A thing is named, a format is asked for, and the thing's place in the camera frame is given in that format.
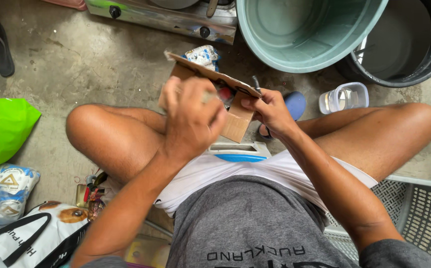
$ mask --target gray t-shirt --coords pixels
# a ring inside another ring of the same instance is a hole
[[[238,175],[213,183],[177,209],[167,268],[431,267],[431,256],[403,241],[366,247],[359,265],[323,235],[314,204],[270,180]],[[126,267],[119,257],[83,266]]]

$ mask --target leg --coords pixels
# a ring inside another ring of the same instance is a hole
[[[73,147],[125,184],[153,158],[165,118],[146,109],[88,104],[68,115],[66,132]]]
[[[431,141],[431,106],[406,103],[352,109],[298,125],[327,154],[379,182]]]

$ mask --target green bag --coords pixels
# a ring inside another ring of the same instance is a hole
[[[0,99],[0,164],[20,149],[40,115],[25,99]]]

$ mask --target black knob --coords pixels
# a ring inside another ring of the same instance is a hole
[[[202,26],[202,27],[199,29],[199,34],[200,34],[200,37],[202,37],[202,38],[207,38],[207,37],[209,37],[209,35],[211,34],[211,30],[209,30],[209,28],[207,28],[207,27],[205,27],[205,26]]]
[[[110,6],[110,15],[113,19],[121,16],[121,9],[118,6]]]

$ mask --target person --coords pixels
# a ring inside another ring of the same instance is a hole
[[[182,89],[176,95],[176,89]],[[207,79],[163,87],[167,115],[87,104],[67,118],[71,144],[123,189],[92,223],[71,266],[126,267],[121,258],[152,204],[175,216],[166,267],[358,267],[323,235],[325,213],[344,227],[359,265],[431,267],[404,241],[370,191],[431,140],[431,106],[359,108],[295,122],[278,91],[242,105],[287,148],[256,162],[205,154],[227,120]]]

